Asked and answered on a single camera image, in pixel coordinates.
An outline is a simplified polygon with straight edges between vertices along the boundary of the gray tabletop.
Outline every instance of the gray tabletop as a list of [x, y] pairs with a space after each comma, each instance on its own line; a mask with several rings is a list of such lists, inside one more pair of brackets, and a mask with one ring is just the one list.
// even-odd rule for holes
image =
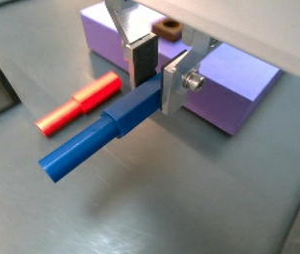
[[[91, 53], [93, 0], [0, 6], [0, 67], [23, 103], [0, 115], [0, 253], [245, 253], [281, 249], [300, 206], [300, 79], [285, 74], [235, 137], [157, 112], [55, 185], [38, 161], [127, 91]], [[52, 139], [35, 121], [114, 70], [125, 87]]]

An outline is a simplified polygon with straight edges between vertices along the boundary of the brown nut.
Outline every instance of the brown nut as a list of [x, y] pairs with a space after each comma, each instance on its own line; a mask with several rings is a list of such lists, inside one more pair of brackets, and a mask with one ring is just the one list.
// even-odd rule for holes
[[182, 24], [170, 18], [153, 24], [153, 33], [173, 43], [182, 38], [182, 29]]

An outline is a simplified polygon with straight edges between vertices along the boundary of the screw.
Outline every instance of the screw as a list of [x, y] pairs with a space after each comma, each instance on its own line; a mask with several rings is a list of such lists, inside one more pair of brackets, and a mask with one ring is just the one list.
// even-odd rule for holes
[[206, 81], [206, 77], [193, 69], [184, 78], [184, 86], [193, 91], [200, 91]]

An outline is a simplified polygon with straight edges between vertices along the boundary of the red cylinder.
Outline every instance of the red cylinder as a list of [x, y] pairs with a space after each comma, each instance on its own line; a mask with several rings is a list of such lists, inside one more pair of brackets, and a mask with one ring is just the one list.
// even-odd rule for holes
[[42, 133], [51, 137], [82, 114], [93, 110], [121, 89], [122, 81], [111, 71], [91, 82], [74, 95], [73, 99], [36, 121]]

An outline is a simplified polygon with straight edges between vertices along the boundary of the blue cylinder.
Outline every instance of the blue cylinder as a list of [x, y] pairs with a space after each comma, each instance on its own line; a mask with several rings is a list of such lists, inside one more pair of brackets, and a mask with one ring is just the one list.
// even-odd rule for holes
[[123, 137], [161, 107], [161, 74], [110, 105], [94, 122], [39, 164], [56, 183], [115, 138]]
[[39, 162], [56, 183], [73, 169], [118, 136], [115, 121], [103, 116]]

